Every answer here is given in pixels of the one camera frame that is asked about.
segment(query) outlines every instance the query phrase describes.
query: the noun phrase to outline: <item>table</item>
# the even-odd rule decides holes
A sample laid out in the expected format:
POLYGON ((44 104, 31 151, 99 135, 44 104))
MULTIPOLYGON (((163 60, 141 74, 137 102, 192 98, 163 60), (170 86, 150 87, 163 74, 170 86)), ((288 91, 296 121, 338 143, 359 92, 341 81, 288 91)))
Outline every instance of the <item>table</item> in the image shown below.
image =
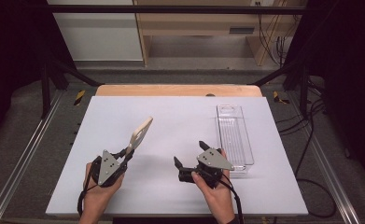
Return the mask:
POLYGON ((47 214, 76 216, 85 164, 103 149, 118 152, 126 147, 132 131, 150 115, 153 123, 105 213, 115 217, 210 216, 197 187, 178 181, 173 157, 191 167, 202 152, 199 140, 217 147, 215 105, 219 104, 241 105, 246 118, 255 164, 248 178, 232 179, 244 215, 307 215, 266 98, 258 87, 233 85, 100 87, 91 98, 47 214), (197 96, 207 93, 223 96, 197 96))

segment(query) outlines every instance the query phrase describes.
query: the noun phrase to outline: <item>transparent tray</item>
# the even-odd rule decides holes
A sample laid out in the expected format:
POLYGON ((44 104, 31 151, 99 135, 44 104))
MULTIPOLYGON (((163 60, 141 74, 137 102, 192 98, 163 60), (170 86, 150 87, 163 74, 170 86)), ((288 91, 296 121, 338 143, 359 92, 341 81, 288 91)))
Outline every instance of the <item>transparent tray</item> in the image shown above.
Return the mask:
POLYGON ((228 161, 234 166, 231 178, 247 178, 254 159, 242 107, 217 105, 216 127, 218 147, 226 151, 228 161))

